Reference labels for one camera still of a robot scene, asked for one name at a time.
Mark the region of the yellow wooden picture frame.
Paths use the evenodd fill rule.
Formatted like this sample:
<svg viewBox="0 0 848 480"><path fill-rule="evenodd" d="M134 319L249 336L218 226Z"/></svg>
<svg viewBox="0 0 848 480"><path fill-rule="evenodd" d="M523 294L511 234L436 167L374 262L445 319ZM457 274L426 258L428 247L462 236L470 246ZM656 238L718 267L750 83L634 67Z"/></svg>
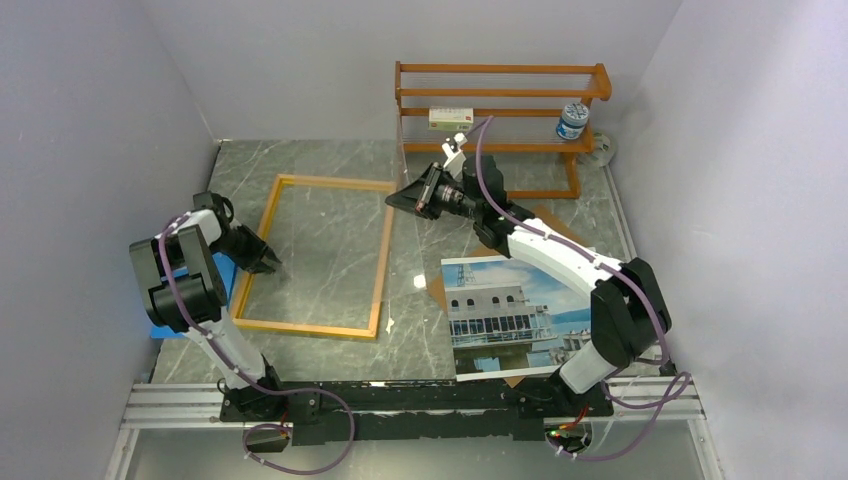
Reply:
<svg viewBox="0 0 848 480"><path fill-rule="evenodd" d="M247 330L371 341L388 278L394 183L279 174L257 232L281 260L241 273L231 301Z"/></svg>

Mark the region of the building and sky photo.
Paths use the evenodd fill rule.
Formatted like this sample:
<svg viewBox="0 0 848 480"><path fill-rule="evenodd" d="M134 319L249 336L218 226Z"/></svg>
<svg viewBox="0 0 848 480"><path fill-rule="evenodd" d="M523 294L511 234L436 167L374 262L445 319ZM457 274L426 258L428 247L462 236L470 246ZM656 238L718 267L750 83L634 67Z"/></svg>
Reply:
<svg viewBox="0 0 848 480"><path fill-rule="evenodd" d="M459 381L550 374L591 339L589 300L519 260L444 259L436 293Z"/></svg>

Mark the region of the clear glass pane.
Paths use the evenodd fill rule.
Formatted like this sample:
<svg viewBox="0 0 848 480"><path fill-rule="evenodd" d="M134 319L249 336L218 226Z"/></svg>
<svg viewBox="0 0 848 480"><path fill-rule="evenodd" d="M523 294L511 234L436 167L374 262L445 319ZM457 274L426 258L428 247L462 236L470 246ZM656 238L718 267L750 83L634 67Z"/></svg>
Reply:
<svg viewBox="0 0 848 480"><path fill-rule="evenodd" d="M384 200L403 180L391 140L221 144L210 185L230 198L281 264L238 274L231 314L243 329L372 340L394 288Z"/></svg>

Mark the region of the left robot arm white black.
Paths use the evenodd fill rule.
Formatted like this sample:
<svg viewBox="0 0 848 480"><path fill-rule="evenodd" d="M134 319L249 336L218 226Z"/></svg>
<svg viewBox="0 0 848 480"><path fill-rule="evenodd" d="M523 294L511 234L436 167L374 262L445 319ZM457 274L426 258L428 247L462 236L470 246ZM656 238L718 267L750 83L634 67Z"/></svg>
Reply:
<svg viewBox="0 0 848 480"><path fill-rule="evenodd" d="M231 201L211 191L195 194L192 210L129 247L151 322L184 335L213 360L230 406L244 415L275 419L287 395L273 367L231 318L216 253L250 274L272 274L280 266L274 250L236 219Z"/></svg>

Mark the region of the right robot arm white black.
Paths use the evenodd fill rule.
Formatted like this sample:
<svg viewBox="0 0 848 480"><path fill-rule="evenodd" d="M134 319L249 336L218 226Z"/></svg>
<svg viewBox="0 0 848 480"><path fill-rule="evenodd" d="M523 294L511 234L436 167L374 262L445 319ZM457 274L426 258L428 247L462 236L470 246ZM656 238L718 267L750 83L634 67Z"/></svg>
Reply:
<svg viewBox="0 0 848 480"><path fill-rule="evenodd" d="M471 221L480 242L539 268L589 302L588 344L552 376L553 408L572 415L588 391L635 362L651 346L666 346L672 322L652 267L640 258L622 262L559 235L533 212L508 198L490 155L467 159L458 175L433 163L385 202L427 220L444 213Z"/></svg>

